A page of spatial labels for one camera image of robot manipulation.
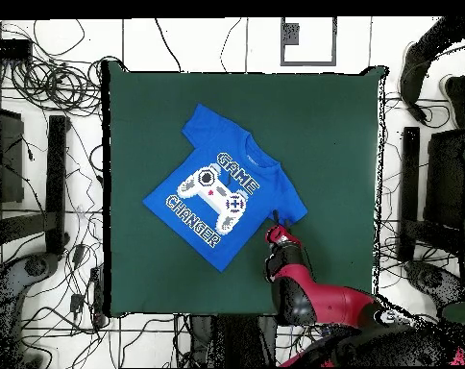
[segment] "blue t-shirt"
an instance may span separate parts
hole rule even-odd
[[[307,210],[251,133],[199,104],[183,133],[195,150],[143,203],[220,272],[263,221]]]

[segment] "tangled wires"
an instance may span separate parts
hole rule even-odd
[[[101,105],[99,84],[101,62],[105,60],[119,61],[115,57],[103,57],[91,63],[85,73],[66,62],[58,64],[51,59],[33,57],[32,62],[12,64],[12,85],[24,99],[43,110],[89,116],[98,112]],[[93,73],[97,82],[91,79]]]
[[[101,62],[116,61],[128,71],[117,57],[105,56],[94,62],[65,61],[57,58],[79,45],[86,36],[84,27],[76,20],[82,30],[82,37],[66,51],[50,54],[43,49],[36,37],[32,39],[22,28],[15,24],[0,24],[0,32],[10,33],[28,39],[33,45],[30,61],[0,61],[0,88],[9,88],[6,80],[22,98],[4,95],[7,99],[25,99],[45,111],[63,111],[75,116],[87,117],[97,113],[101,107]],[[75,66],[88,65],[84,72]]]

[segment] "black cable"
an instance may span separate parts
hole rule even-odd
[[[263,330],[261,329],[261,327],[258,327],[258,329],[259,329],[260,336],[263,339],[263,346],[265,347],[265,351],[267,352],[270,367],[275,367],[275,360],[272,358],[272,354],[270,354],[270,350],[268,349],[268,344],[267,344],[267,340],[265,339],[265,334],[263,333]]]
[[[138,334],[138,336],[132,340],[132,342],[129,342],[127,345],[125,345],[123,347],[123,350],[122,350],[122,359],[121,359],[121,365],[120,367],[123,368],[123,364],[125,363],[125,350],[130,347],[131,345],[135,344],[137,342],[137,340],[144,334],[145,332],[145,329],[147,327],[148,324],[150,323],[155,323],[155,322],[160,322],[160,323],[170,323],[171,321],[173,321],[174,319],[173,318],[170,318],[168,320],[160,320],[158,318],[154,318],[154,319],[151,319],[151,320],[148,320],[144,326],[142,327],[142,330],[140,331],[140,333]]]
[[[162,33],[162,29],[160,28],[160,25],[159,25],[158,20],[155,18],[154,21],[156,21],[156,25],[157,25],[158,28],[159,28],[160,37],[162,38],[162,42],[164,42],[164,45],[166,46],[167,50],[169,51],[169,54],[171,54],[171,56],[175,59],[176,64],[178,65],[178,72],[182,72],[182,66],[180,65],[180,62],[178,61],[178,59],[177,59],[177,58],[175,57],[175,55],[173,54],[173,51],[171,51],[171,49],[170,49],[169,46],[167,45],[166,38],[164,38],[164,34]]]
[[[83,32],[82,38],[78,42],[76,42],[75,45],[72,45],[70,48],[68,48],[66,51],[63,51],[63,52],[58,53],[58,54],[50,53],[51,56],[53,56],[53,57],[62,56],[63,54],[66,54],[67,52],[72,51],[75,47],[77,47],[77,45],[79,45],[84,40],[84,38],[86,37],[86,31],[84,30],[84,27],[81,24],[81,21],[79,21],[77,18],[75,20],[77,21],[77,23],[79,24],[79,27],[81,27],[81,30]],[[35,24],[33,25],[33,33],[35,35],[35,41],[37,43],[39,43],[39,41],[37,40],[37,22],[38,22],[38,20],[35,20]]]
[[[90,154],[89,154],[89,164],[90,164],[90,166],[91,166],[92,168],[94,168],[95,170],[103,172],[103,169],[102,169],[102,168],[96,167],[96,166],[94,165],[94,162],[92,161],[92,155],[93,155],[94,152],[95,152],[97,149],[99,149],[100,147],[103,147],[103,144],[100,144],[99,146],[96,146],[96,147],[94,147],[94,148],[91,150],[91,152],[90,152]]]
[[[112,363],[112,365],[113,365],[113,368],[114,368],[114,369],[118,369],[118,368],[116,367],[116,364],[114,363],[114,360],[113,360],[113,353],[112,353],[112,351],[111,351],[111,333],[110,333],[110,332],[108,332],[108,349],[109,349],[109,351],[110,351],[110,359],[111,359],[111,363]]]
[[[224,41],[224,45],[222,46],[222,51],[221,51],[221,56],[220,56],[220,60],[221,60],[221,64],[222,64],[222,67],[224,68],[224,72],[228,72],[227,69],[226,69],[226,66],[224,66],[224,63],[222,62],[222,54],[224,53],[224,48],[226,48],[226,44],[228,42],[228,39],[229,39],[229,35],[231,34],[231,31],[234,29],[234,27],[236,25],[239,24],[239,22],[243,19],[243,17],[240,17],[237,22],[231,27],[231,29],[229,30],[228,32],[228,36],[226,37],[226,40]]]
[[[27,321],[26,324],[24,324],[22,327],[21,327],[21,330],[24,330],[26,328],[26,326],[31,323],[35,317],[39,314],[40,311],[42,311],[43,309],[48,309],[50,310],[51,312],[54,312],[55,314],[57,314],[60,319],[62,319],[65,323],[69,324],[71,327],[75,327],[76,329],[78,329],[80,332],[86,332],[86,333],[89,333],[89,334],[92,334],[92,333],[95,333],[95,330],[88,330],[88,329],[83,329],[81,327],[79,327],[78,325],[72,323],[72,321],[68,320],[67,318],[65,318],[63,315],[61,315],[59,312],[57,312],[54,308],[51,308],[51,307],[42,307],[40,308],[34,315],[32,318],[30,318],[29,320],[22,320],[22,321]]]
[[[48,350],[45,350],[43,348],[39,348],[39,347],[35,347],[34,345],[29,345],[27,342],[25,342],[24,340],[21,340],[22,344],[28,348],[32,348],[33,350],[37,350],[37,351],[42,351],[43,353],[45,354],[48,354],[50,356],[50,360],[48,361],[48,364],[46,365],[46,368],[45,369],[48,369],[52,363],[52,360],[53,360],[53,354],[48,351]]]
[[[75,367],[76,365],[79,365],[80,363],[83,363],[81,360],[78,361],[78,359],[82,356],[82,354],[83,354],[86,350],[90,350],[90,347],[92,347],[92,345],[93,345],[95,342],[98,342],[98,345],[96,345],[96,347],[94,347],[94,349],[93,349],[90,353],[87,353],[87,356],[86,356],[85,359],[84,359],[84,363],[86,363],[86,360],[87,360],[92,354],[94,354],[94,353],[96,352],[96,350],[98,349],[98,347],[101,345],[101,343],[103,342],[103,339],[105,338],[105,336],[106,336],[107,333],[108,333],[108,332],[105,332],[105,333],[103,334],[103,336],[100,337],[100,338],[96,338],[96,339],[94,339],[94,340],[91,340],[91,342],[89,343],[89,345],[87,345],[87,346],[76,356],[76,358],[74,359],[72,365],[70,365],[69,367],[67,367],[67,368],[65,368],[65,369],[74,369],[74,367]]]

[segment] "cable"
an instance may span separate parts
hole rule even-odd
[[[263,333],[263,330],[261,329],[261,327],[258,327],[258,329],[259,329],[260,336],[263,340],[263,346],[265,347],[265,351],[267,352],[267,355],[268,355],[270,366],[275,367],[275,360],[272,358],[272,354],[270,354],[270,350],[268,349],[268,344],[265,339],[265,334]]]
[[[224,45],[222,46],[222,51],[221,51],[220,60],[221,60],[222,67],[224,68],[224,72],[226,72],[226,73],[227,73],[228,71],[226,70],[226,66],[224,66],[224,63],[222,62],[222,54],[224,53],[224,48],[226,48],[226,43],[228,42],[229,35],[231,34],[231,31],[234,29],[234,27],[235,27],[236,25],[239,24],[239,22],[240,22],[242,19],[243,19],[243,17],[240,17],[240,18],[237,20],[237,22],[231,27],[231,29],[230,29],[229,32],[228,32],[228,36],[226,37],[226,40],[224,41]]]
[[[67,52],[69,51],[72,51],[75,47],[77,47],[77,45],[79,45],[83,40],[84,38],[86,37],[86,31],[84,30],[84,27],[83,25],[81,24],[81,21],[79,21],[77,18],[75,19],[77,21],[77,23],[79,24],[79,27],[81,27],[81,30],[83,32],[83,36],[81,39],[79,39],[79,41],[77,41],[74,45],[72,45],[70,48],[68,48],[66,51],[63,51],[63,52],[60,52],[58,54],[52,54],[50,53],[51,56],[53,57],[59,57],[59,56],[62,56],[63,54],[66,54]],[[37,22],[38,20],[35,20],[35,24],[33,25],[33,33],[35,35],[35,41],[37,43],[39,43],[39,41],[37,40]]]
[[[118,368],[116,367],[116,364],[114,363],[113,354],[112,354],[112,352],[111,352],[111,334],[110,334],[110,332],[108,332],[108,343],[109,343],[109,344],[108,344],[108,349],[109,349],[109,351],[110,351],[111,364],[113,365],[113,368],[114,368],[114,369],[118,369]]]
[[[144,326],[142,327],[142,330],[140,331],[140,333],[138,334],[138,336],[132,340],[132,342],[129,342],[127,345],[125,345],[123,347],[123,351],[122,351],[122,359],[121,359],[121,365],[120,367],[123,368],[123,364],[125,363],[125,350],[130,347],[131,345],[135,344],[137,342],[137,340],[144,334],[144,331],[145,329],[147,328],[147,325],[150,324],[150,323],[156,323],[156,322],[160,322],[160,323],[170,323],[171,321],[173,321],[173,318],[170,318],[168,320],[160,320],[158,318],[154,318],[154,319],[151,319],[151,320],[148,320]]]
[[[102,168],[96,167],[96,166],[94,165],[94,162],[92,161],[92,155],[93,155],[94,152],[95,152],[97,149],[99,149],[100,147],[103,147],[103,144],[100,144],[99,146],[96,146],[96,147],[94,147],[94,148],[91,150],[91,152],[90,152],[90,154],[89,154],[89,164],[90,164],[90,166],[91,166],[92,168],[94,168],[95,170],[103,172],[103,169],[102,169]]]
[[[180,62],[178,61],[178,59],[175,57],[175,55],[173,54],[173,52],[171,51],[171,49],[167,45],[166,38],[164,38],[164,34],[162,33],[162,29],[160,28],[158,20],[155,18],[154,21],[156,21],[156,25],[159,28],[160,37],[162,38],[162,42],[164,42],[164,45],[166,46],[167,50],[169,51],[169,54],[171,54],[171,56],[175,59],[176,64],[178,65],[178,72],[182,72],[182,66],[180,65]]]
[[[48,361],[48,364],[46,365],[45,369],[48,369],[52,363],[52,360],[53,360],[53,354],[48,351],[48,350],[45,350],[43,348],[39,348],[39,347],[35,347],[34,345],[30,345],[28,344],[27,342],[25,342],[24,340],[21,340],[22,344],[28,348],[31,348],[33,350],[37,350],[37,351],[42,351],[43,353],[45,354],[48,354],[50,356],[50,360]]]

